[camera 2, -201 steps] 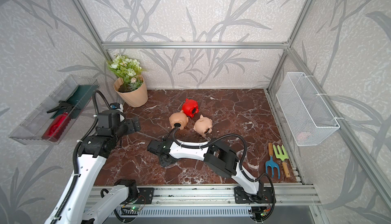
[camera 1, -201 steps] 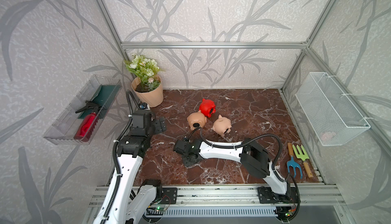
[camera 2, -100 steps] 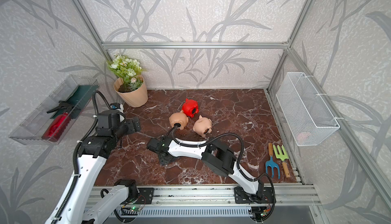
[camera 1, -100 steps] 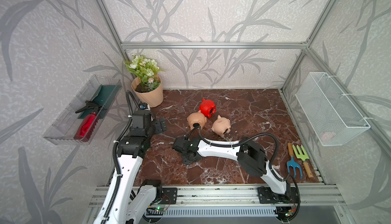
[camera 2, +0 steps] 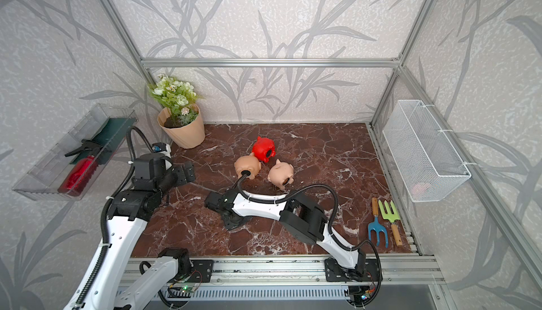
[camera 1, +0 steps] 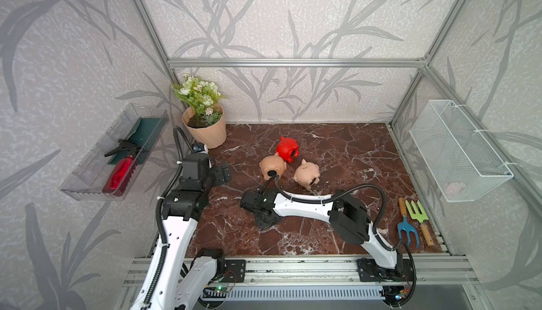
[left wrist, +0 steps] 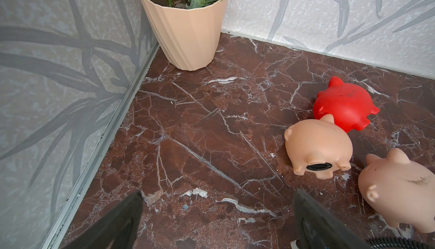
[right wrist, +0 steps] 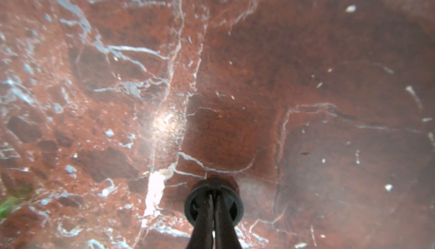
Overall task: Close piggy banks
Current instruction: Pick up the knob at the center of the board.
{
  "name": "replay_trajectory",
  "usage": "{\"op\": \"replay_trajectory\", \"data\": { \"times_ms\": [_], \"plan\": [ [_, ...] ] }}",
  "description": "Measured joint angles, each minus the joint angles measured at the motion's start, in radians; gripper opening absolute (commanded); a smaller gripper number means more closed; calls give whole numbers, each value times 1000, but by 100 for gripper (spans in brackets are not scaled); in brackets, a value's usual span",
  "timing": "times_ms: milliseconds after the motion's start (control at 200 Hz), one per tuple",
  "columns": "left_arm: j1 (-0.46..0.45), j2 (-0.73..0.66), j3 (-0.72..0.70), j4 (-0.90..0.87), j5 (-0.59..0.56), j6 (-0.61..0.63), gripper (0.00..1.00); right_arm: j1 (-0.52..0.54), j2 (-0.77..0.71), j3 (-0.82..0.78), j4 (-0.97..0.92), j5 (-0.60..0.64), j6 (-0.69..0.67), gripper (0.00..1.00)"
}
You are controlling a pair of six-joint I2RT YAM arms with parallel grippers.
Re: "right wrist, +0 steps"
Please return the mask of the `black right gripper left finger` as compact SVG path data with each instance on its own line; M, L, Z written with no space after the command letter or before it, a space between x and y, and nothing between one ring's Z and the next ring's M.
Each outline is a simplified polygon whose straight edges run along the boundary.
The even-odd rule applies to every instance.
M194 229L187 249L211 249L213 247L214 204L211 193L197 196L189 206L192 218L196 215Z

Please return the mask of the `black round plug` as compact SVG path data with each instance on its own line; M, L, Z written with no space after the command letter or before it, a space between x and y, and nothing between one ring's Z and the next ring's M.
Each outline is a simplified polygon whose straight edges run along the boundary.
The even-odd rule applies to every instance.
M184 214L188 222L192 226L196 225L199 211L209 195L212 197L213 207L216 207L216 197L223 197L225 208L230 214L233 226L236 227L244 215L244 205L238 187L218 176L198 182L190 191L184 202Z

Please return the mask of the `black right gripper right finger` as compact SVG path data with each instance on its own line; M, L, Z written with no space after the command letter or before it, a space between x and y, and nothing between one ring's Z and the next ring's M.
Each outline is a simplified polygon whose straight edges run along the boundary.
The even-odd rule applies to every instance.
M229 210L225 206L222 194L217 194L215 200L215 248L242 249L236 235Z

